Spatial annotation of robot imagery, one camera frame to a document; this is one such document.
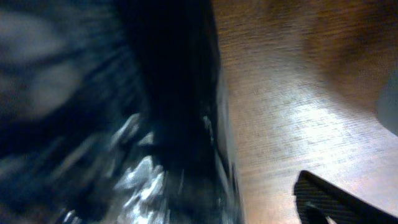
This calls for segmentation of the blue foil box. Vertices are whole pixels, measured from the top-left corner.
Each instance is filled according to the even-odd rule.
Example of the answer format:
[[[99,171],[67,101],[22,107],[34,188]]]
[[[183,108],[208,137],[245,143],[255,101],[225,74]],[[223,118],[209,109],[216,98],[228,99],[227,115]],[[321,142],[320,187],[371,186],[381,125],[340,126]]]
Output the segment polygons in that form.
[[[210,0],[1,2],[2,223],[243,223]]]

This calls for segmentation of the grey plastic basket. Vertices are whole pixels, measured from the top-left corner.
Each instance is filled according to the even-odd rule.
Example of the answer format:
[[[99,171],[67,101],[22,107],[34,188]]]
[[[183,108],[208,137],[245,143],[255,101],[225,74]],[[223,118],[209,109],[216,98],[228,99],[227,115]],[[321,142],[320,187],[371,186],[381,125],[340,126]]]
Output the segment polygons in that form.
[[[377,102],[378,121],[395,135],[397,135],[398,128],[397,100],[397,68],[395,68],[391,71],[391,76],[381,90],[379,100]]]

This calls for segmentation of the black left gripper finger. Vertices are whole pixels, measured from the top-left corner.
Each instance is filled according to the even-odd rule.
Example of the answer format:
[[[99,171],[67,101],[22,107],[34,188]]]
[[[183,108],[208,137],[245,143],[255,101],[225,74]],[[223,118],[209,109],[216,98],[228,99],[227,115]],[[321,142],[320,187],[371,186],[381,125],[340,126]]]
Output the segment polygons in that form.
[[[304,224],[397,224],[397,217],[360,200],[343,189],[302,170],[294,185],[295,204]]]

